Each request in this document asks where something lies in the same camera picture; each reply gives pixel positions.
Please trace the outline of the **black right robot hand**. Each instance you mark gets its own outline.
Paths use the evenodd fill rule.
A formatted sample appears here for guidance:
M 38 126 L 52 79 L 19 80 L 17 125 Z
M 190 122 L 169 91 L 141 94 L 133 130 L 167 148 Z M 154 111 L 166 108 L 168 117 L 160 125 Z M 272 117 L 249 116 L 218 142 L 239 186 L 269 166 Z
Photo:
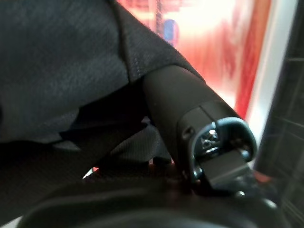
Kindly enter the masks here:
M 105 183 L 70 185 L 40 202 L 20 228 L 287 228 L 260 192 L 248 162 L 257 144 L 248 124 L 188 70 L 147 74 L 142 91 L 173 164 L 125 159 Z

